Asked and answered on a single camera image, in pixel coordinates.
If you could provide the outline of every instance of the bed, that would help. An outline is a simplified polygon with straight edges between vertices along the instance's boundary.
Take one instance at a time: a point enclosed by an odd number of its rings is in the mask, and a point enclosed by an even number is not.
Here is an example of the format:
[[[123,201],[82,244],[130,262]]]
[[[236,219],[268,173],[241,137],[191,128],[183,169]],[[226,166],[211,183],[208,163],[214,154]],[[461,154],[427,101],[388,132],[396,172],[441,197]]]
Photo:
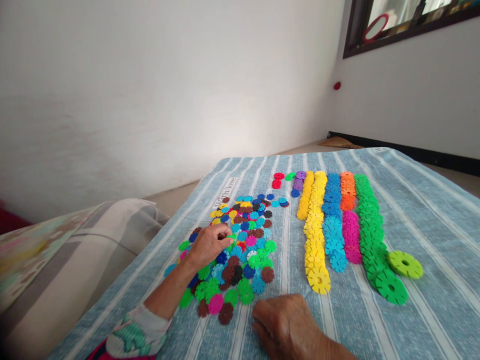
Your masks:
[[[291,182],[271,188],[274,173],[300,170],[368,177],[384,218],[388,249],[408,252],[423,265],[422,278],[401,278],[409,295],[405,305],[381,297],[361,265],[348,264],[344,273],[330,271],[327,295],[312,291],[304,269],[304,223],[296,217],[298,199],[289,197]],[[302,294],[326,335],[360,359],[478,356],[480,200],[402,153],[379,147],[221,160],[49,359],[87,358],[124,313],[162,281],[179,258],[179,245],[196,227],[210,223],[209,214],[221,198],[272,191],[287,197],[290,206],[271,218],[276,276],[255,300]],[[251,327],[253,304],[237,305],[227,326],[214,316],[200,318],[195,304],[179,309],[157,358],[266,358]]]
[[[125,199],[0,236],[0,323],[15,356],[45,359],[168,220]]]

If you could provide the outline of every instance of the white wall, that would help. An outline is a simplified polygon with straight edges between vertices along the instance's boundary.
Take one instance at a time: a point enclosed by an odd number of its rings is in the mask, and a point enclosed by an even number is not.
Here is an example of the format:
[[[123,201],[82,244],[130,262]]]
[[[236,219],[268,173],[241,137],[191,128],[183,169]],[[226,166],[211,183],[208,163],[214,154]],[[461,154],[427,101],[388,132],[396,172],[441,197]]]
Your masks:
[[[342,59],[331,130],[480,159],[480,17]]]
[[[343,3],[2,1],[0,199],[41,221],[321,139]]]

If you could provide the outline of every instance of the window frame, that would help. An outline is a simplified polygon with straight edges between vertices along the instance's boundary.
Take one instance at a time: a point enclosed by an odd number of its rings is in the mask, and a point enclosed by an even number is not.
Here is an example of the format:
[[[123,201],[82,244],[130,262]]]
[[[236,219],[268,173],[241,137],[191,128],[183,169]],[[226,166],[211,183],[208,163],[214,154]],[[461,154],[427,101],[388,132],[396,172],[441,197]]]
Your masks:
[[[450,4],[445,6],[445,11],[449,12],[450,9],[457,3],[458,1],[453,0]],[[376,41],[368,44],[363,44],[363,35],[365,33],[365,30],[369,26],[370,13],[372,12],[373,4],[374,0],[351,1],[350,18],[348,20],[348,29],[346,33],[345,46],[343,49],[343,59],[351,58],[355,55],[363,54],[378,48],[382,48],[386,45],[398,43],[399,41],[405,39],[409,39],[421,34],[425,34],[480,16],[480,5],[478,5],[466,8],[464,10],[460,10],[452,15],[441,17],[440,19],[435,21],[423,23],[425,22],[427,17],[433,12],[431,11],[423,14],[420,17],[419,22],[421,23],[421,25],[388,36],[391,31],[394,31],[403,26],[408,26],[408,24],[410,24],[410,21],[406,21],[404,23],[398,24],[387,30],[382,31]]]

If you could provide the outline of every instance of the window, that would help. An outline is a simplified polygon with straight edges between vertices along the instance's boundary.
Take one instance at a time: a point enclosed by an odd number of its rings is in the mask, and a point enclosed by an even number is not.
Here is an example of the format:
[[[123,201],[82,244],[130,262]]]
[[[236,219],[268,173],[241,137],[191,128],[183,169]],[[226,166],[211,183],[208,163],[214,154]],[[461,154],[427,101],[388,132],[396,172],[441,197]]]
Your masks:
[[[476,16],[480,0],[352,0],[343,58]]]

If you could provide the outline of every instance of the mirror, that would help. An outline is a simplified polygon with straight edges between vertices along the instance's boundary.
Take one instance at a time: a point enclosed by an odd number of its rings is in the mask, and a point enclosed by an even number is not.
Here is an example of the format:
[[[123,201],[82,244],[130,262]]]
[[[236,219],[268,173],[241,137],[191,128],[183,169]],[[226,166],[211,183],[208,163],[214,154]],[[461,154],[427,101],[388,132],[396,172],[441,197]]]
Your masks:
[[[384,30],[385,26],[389,21],[388,14],[383,14],[377,17],[372,21],[370,26],[365,30],[365,35],[363,35],[363,41],[365,44],[372,43]]]

